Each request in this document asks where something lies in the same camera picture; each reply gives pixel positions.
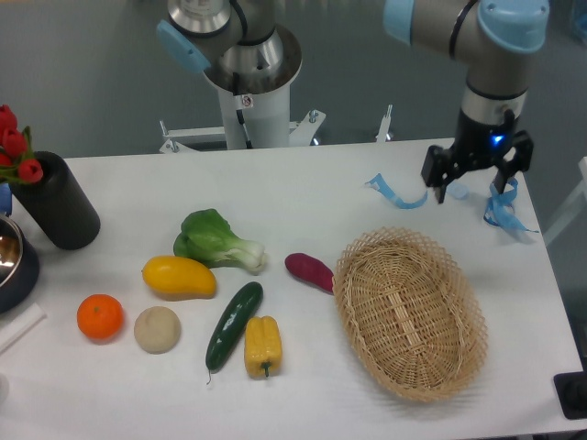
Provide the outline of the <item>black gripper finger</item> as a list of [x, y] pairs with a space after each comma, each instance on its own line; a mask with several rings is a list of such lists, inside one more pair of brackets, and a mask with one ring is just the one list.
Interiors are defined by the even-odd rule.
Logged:
[[526, 172], [530, 168], [534, 149], [534, 142], [525, 131], [514, 134], [512, 147], [509, 152], [514, 152], [511, 159], [502, 157], [496, 161], [497, 173], [493, 180], [493, 186], [499, 194], [504, 193], [505, 185], [520, 172]]
[[443, 204], [449, 185], [463, 175], [453, 147], [442, 148], [432, 145], [427, 149], [421, 170], [426, 187], [434, 191], [439, 204]]

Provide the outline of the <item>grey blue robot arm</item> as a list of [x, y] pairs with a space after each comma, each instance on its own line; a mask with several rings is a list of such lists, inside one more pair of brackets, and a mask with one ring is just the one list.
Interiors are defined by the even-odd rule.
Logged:
[[[290, 86], [302, 65], [297, 38], [275, 19], [271, 1], [170, 1], [156, 34], [184, 69], [216, 88], [227, 146], [267, 149], [290, 143]], [[546, 39], [545, 1], [389, 1], [386, 33], [449, 56], [468, 68], [449, 148], [432, 146], [421, 170], [443, 200], [470, 171], [496, 168], [502, 193], [527, 171], [533, 144], [517, 129], [532, 61]]]

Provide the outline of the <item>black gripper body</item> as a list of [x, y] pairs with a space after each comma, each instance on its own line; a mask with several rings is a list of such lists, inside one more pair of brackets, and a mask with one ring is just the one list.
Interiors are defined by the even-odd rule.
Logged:
[[501, 112], [498, 124], [478, 122], [460, 110], [452, 147], [463, 172], [496, 167], [496, 161], [512, 147], [516, 125], [512, 109]]

